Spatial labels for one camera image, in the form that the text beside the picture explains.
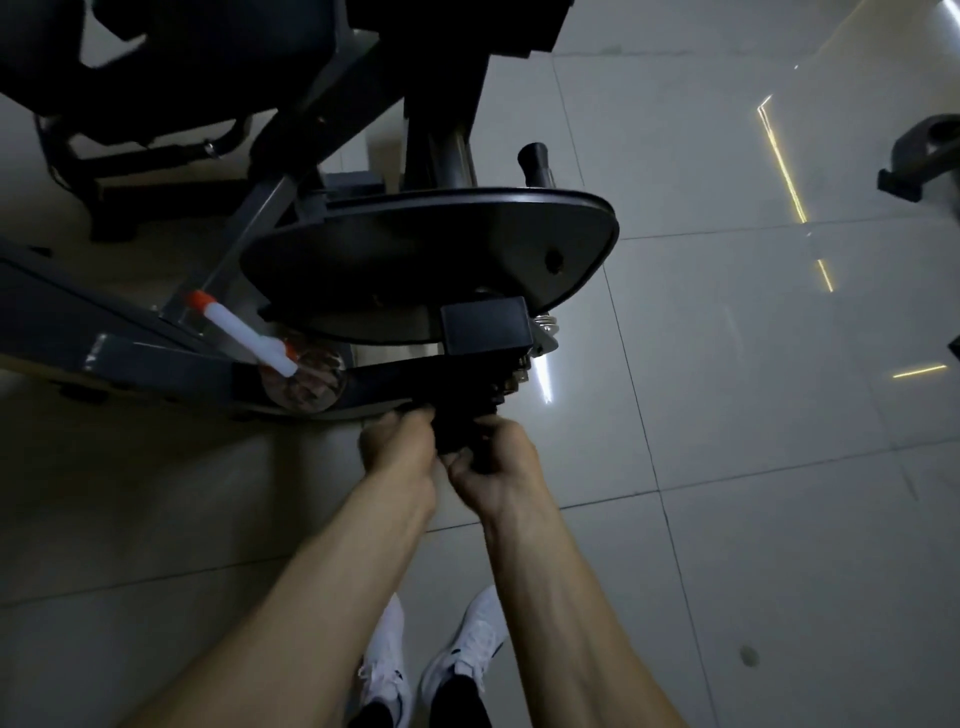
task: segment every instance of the gym equipment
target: gym equipment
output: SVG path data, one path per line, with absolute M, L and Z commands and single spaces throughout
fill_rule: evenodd
M 203 291 L 230 308 L 245 276 L 268 302 L 262 321 L 249 322 L 259 333 L 274 326 L 347 354 L 353 344 L 442 345 L 440 355 L 346 368 L 324 416 L 428 402 L 441 452 L 478 445 L 473 419 L 516 390 L 532 356 L 557 348 L 550 309 L 587 282 L 619 234 L 604 200 L 555 188 L 542 144 L 518 155 L 526 188 L 478 187 L 473 170 L 469 136 L 490 56 L 551 50 L 568 7 L 98 0 L 94 11 L 117 35 L 146 40 L 82 69 L 82 0 L 9 3 L 0 33 L 19 40 L 0 45 L 0 90 L 43 114 L 44 154 L 90 208 L 95 233 L 123 237 L 139 220 L 218 206 L 231 215 L 204 266 L 157 313 L 87 290 L 52 261 L 0 241 L 0 363 L 87 399 L 127 391 L 291 415 L 268 396 L 256 364 L 211 343 L 208 320 L 188 304 Z M 257 22 L 246 27 L 247 18 Z M 369 173 L 319 173 L 401 99 L 397 194 Z M 99 177 L 215 157 L 239 143 L 250 114 L 274 106 L 246 180 L 97 187 Z M 235 119 L 230 132 L 201 145 L 87 160 L 66 151 L 75 133 L 146 143 L 225 119 Z
M 890 169 L 881 169 L 876 188 L 911 203 L 924 198 L 924 185 L 960 167 L 960 115 L 930 116 L 894 144 Z

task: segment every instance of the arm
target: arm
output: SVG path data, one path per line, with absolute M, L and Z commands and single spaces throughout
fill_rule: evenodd
M 471 470 L 469 451 L 448 471 L 483 523 L 534 725 L 682 728 L 567 530 L 523 428 L 481 422 L 495 472 Z
M 365 432 L 367 476 L 323 533 L 244 623 L 127 726 L 313 728 L 331 717 L 433 513 L 431 419 L 390 413 Z

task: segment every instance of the tile floor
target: tile floor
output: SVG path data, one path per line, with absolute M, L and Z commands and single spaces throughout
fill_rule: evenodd
M 521 184 L 536 139 L 561 186 L 617 209 L 561 348 L 503 411 L 691 726 L 960 715 L 960 231 L 948 182 L 917 206 L 874 190 L 893 140 L 956 107 L 960 11 L 854 5 L 578 0 L 552 56 L 493 60 L 477 116 L 481 183 Z M 90 24 L 85 58 L 119 50 Z M 0 234 L 160 295 L 203 226 L 89 245 L 29 114 L 0 99 L 0 118 Z M 327 167 L 363 168 L 395 122 Z M 360 474 L 356 424 L 90 408 L 12 375 L 0 411 L 4 726 L 115 723 Z M 474 521 L 441 483 L 400 589 L 412 672 L 490 580 Z M 528 724 L 511 650 L 488 686 L 495 725 Z

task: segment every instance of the orange tip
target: orange tip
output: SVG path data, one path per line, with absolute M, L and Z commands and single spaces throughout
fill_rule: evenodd
M 287 358 L 290 359 L 290 361 L 297 361 L 300 359 L 300 357 L 297 356 L 297 350 L 294 349 L 293 344 L 291 344 L 289 341 L 284 341 L 283 347 L 286 349 Z
M 201 313 L 206 311 L 206 307 L 211 303 L 217 303 L 217 300 L 204 291 L 190 291 L 186 295 L 186 304 Z

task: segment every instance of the forearm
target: forearm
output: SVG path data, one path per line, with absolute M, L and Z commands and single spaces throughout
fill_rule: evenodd
M 545 487 L 484 529 L 534 725 L 684 726 Z
M 357 485 L 264 602 L 130 726 L 317 726 L 346 693 L 433 512 L 429 481 Z

